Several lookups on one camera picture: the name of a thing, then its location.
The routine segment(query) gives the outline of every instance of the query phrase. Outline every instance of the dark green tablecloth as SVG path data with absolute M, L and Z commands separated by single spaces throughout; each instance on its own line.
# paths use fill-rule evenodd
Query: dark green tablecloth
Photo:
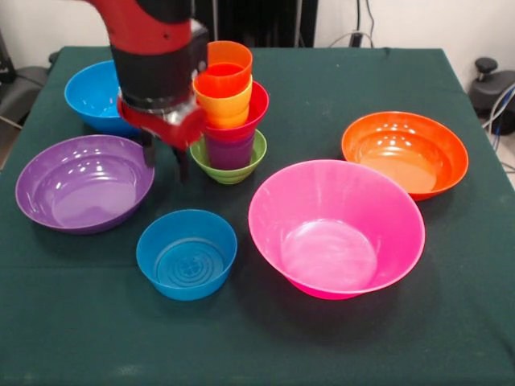
M 255 50 L 271 104 L 268 154 L 250 178 L 221 186 L 191 162 L 181 186 L 160 146 L 153 190 L 123 225 L 53 232 L 22 215 L 14 185 L 41 150 L 92 133 L 63 90 L 107 58 L 63 50 L 0 176 L 0 384 L 515 384 L 515 194 L 441 51 Z M 427 242 L 408 277 L 347 301 L 310 298 L 255 249 L 249 201 L 286 165 L 340 158 L 344 128 L 387 109 L 453 129 L 469 172 L 419 204 Z M 198 302 L 164 298 L 135 264 L 143 229 L 185 207 L 219 213 L 239 240 L 229 280 Z

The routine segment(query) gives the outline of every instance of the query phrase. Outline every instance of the orange cup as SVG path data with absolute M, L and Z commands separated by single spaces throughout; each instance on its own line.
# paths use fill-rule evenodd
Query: orange cup
M 251 73 L 252 52 L 243 44 L 219 40 L 208 44 L 208 69 L 193 84 L 206 97 L 228 98 L 245 90 Z
M 193 89 L 199 105 L 205 110 L 210 125 L 218 129 L 232 129 L 243 125 L 249 116 L 252 76 L 245 89 L 228 98 L 212 98 L 200 92 L 195 83 Z

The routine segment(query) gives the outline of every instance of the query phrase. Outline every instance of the blue bowl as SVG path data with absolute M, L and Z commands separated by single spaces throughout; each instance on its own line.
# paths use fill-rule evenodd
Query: blue bowl
M 116 99 L 120 85 L 114 62 L 108 60 L 75 74 L 64 89 L 64 98 L 82 120 L 95 130 L 122 137 L 133 137 L 139 129 L 118 114 Z
M 224 284 L 236 251 L 236 234 L 227 221 L 187 209 L 154 221 L 139 239 L 136 260 L 161 294 L 196 300 Z

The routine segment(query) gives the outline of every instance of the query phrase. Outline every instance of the plastic cup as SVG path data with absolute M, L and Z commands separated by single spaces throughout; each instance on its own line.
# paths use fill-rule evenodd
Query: plastic cup
M 219 170 L 241 169 L 250 164 L 254 133 L 237 141 L 219 141 L 205 136 L 211 167 Z
M 252 77 L 250 77 L 250 82 L 242 92 L 228 98 L 206 96 L 193 85 L 197 100 L 205 110 L 209 124 L 219 129 L 230 129 L 243 125 L 249 116 L 252 83 Z
M 208 69 L 193 82 L 204 95 L 227 98 L 242 92 L 252 74 L 252 52 L 243 44 L 219 40 L 208 44 Z
M 256 131 L 256 128 L 268 110 L 269 102 L 270 98 L 265 88 L 254 81 L 252 94 L 250 95 L 249 116 L 247 117 L 247 121 L 243 125 L 231 129 L 218 129 L 208 123 L 204 128 L 204 133 L 210 138 L 219 141 L 236 141 L 247 138 Z

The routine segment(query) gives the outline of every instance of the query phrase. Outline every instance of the bowl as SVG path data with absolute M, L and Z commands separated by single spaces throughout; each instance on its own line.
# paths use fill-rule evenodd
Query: bowl
M 133 137 L 140 130 L 124 121 L 117 111 L 119 89 L 114 62 L 108 60 L 84 68 L 66 84 L 64 98 L 84 123 L 105 134 Z
M 154 181 L 142 147 L 110 135 L 69 139 L 36 155 L 16 183 L 21 211 L 57 231 L 87 234 L 120 224 Z
M 231 225 L 209 211 L 174 211 L 154 221 L 136 247 L 138 266 L 152 285 L 175 300 L 196 300 L 218 290 L 237 251 Z
M 353 122 L 344 132 L 347 161 L 370 166 L 415 200 L 454 187 L 467 173 L 467 149 L 447 127 L 412 113 L 386 111 Z
M 249 207 L 263 257 L 311 296 L 340 300 L 401 280 L 422 254 L 415 202 L 367 166 L 315 160 L 269 177 Z
M 209 177 L 224 185 L 233 185 L 235 183 L 240 183 L 249 177 L 261 163 L 266 154 L 266 139 L 259 130 L 256 130 L 256 133 L 254 134 L 252 155 L 250 156 L 250 165 L 236 170 L 213 169 L 209 164 L 209 157 L 204 138 L 190 146 L 190 154 Z
M 209 125 L 208 122 L 204 128 L 204 133 L 220 141 L 237 141 L 247 138 L 255 131 L 263 117 L 265 117 L 269 103 L 270 98 L 265 88 L 254 81 L 250 95 L 249 116 L 247 117 L 247 121 L 243 125 L 231 129 L 219 129 Z

